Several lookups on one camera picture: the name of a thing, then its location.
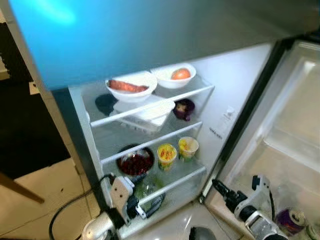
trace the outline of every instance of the white tile floor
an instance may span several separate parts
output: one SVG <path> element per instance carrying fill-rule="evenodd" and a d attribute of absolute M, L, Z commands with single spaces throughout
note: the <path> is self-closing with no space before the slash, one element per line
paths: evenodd
<path fill-rule="evenodd" d="M 49 223 L 57 209 L 90 188 L 87 177 L 77 174 L 71 158 L 22 176 L 16 181 L 43 197 L 45 202 L 38 204 L 0 186 L 0 239 L 49 240 Z M 70 205 L 58 216 L 53 234 L 58 240 L 73 240 L 82 232 L 85 224 L 99 213 L 100 208 L 92 193 Z M 192 224 L 200 224 L 201 221 L 209 224 L 208 227 L 214 230 L 219 240 L 241 239 L 241 235 L 223 221 L 213 217 L 203 205 L 196 207 L 190 204 L 175 212 L 170 218 L 160 221 L 156 227 L 148 228 L 132 239 L 148 240 L 158 233 L 161 234 L 161 240 L 177 239 L 176 235 L 180 236 L 179 239 L 188 239 L 187 227 L 182 235 L 173 224 L 185 214 L 190 214 L 190 218 L 192 216 Z M 162 230 L 168 230 L 169 226 L 174 229 L 170 233 L 165 231 L 164 234 Z"/>
<path fill-rule="evenodd" d="M 56 210 L 90 188 L 72 159 L 43 168 L 16 181 L 45 199 L 38 204 L 0 186 L 0 238 L 48 240 L 49 223 Z M 93 194 L 66 208 L 56 219 L 53 233 L 59 240 L 75 239 L 85 224 L 99 214 Z"/>

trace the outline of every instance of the dark floor mat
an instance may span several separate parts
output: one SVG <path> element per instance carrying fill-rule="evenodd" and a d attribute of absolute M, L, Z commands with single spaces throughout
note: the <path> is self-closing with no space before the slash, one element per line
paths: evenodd
<path fill-rule="evenodd" d="M 0 171 L 12 179 L 69 158 L 42 101 L 29 84 L 0 81 Z"/>

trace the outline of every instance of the yogurt cup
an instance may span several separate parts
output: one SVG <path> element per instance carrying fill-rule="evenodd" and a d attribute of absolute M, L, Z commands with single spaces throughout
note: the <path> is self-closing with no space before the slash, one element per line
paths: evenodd
<path fill-rule="evenodd" d="M 183 162 L 190 162 L 199 148 L 199 143 L 193 137 L 184 136 L 179 142 L 179 159 Z"/>
<path fill-rule="evenodd" d="M 177 150 L 169 143 L 162 144 L 156 151 L 158 155 L 158 166 L 162 171 L 169 171 L 177 157 Z"/>

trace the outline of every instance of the refrigerator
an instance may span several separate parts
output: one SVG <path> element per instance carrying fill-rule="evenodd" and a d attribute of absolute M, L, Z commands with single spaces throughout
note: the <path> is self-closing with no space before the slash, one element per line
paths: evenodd
<path fill-rule="evenodd" d="M 128 177 L 117 165 L 121 157 L 153 152 L 136 196 L 143 209 L 163 194 L 164 201 L 151 217 L 120 228 L 121 239 L 147 238 L 144 230 L 160 220 L 197 209 L 249 236 L 211 180 L 250 195 L 259 174 L 270 179 L 277 213 L 299 208 L 310 223 L 319 222 L 320 45 L 317 33 L 297 36 L 319 26 L 316 1 L 11 0 L 1 9 L 27 66 L 52 91 L 91 186 L 109 173 Z M 180 63 L 196 71 L 187 85 L 170 89 L 158 81 L 156 100 L 116 109 L 106 81 Z M 184 99 L 195 105 L 188 119 L 169 111 L 158 127 L 132 121 Z M 195 155 L 177 156 L 161 170 L 158 148 L 179 150 L 183 137 L 196 139 Z M 111 188 L 104 179 L 94 190 L 101 210 L 115 205 Z M 269 204 L 262 211 L 269 215 Z M 159 239 L 170 231 L 160 230 Z"/>

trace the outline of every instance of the black cable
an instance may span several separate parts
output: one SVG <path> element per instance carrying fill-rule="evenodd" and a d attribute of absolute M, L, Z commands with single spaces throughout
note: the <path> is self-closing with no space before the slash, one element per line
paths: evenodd
<path fill-rule="evenodd" d="M 60 207 L 56 213 L 54 214 L 53 218 L 51 219 L 51 222 L 49 224 L 49 237 L 50 237 L 50 240 L 56 240 L 55 237 L 54 237 L 54 234 L 53 234 L 53 226 L 54 226 L 54 223 L 55 223 L 55 220 L 56 218 L 58 217 L 58 215 L 66 208 L 68 207 L 69 205 L 73 204 L 74 202 L 76 202 L 77 200 L 89 195 L 94 189 L 98 188 L 102 182 L 103 179 L 105 178 L 109 178 L 110 181 L 113 181 L 115 179 L 115 176 L 110 173 L 110 174 L 106 174 L 104 175 L 99 181 L 98 183 L 93 186 L 92 188 L 90 188 L 89 190 L 85 191 L 84 193 L 80 194 L 79 196 L 76 196 L 75 198 L 71 199 L 70 201 L 68 201 L 67 203 L 65 203 L 62 207 Z"/>
<path fill-rule="evenodd" d="M 269 192 L 269 196 L 270 196 L 270 202 L 271 202 L 272 221 L 274 222 L 276 220 L 275 203 L 274 203 L 274 198 L 272 196 L 271 190 Z"/>

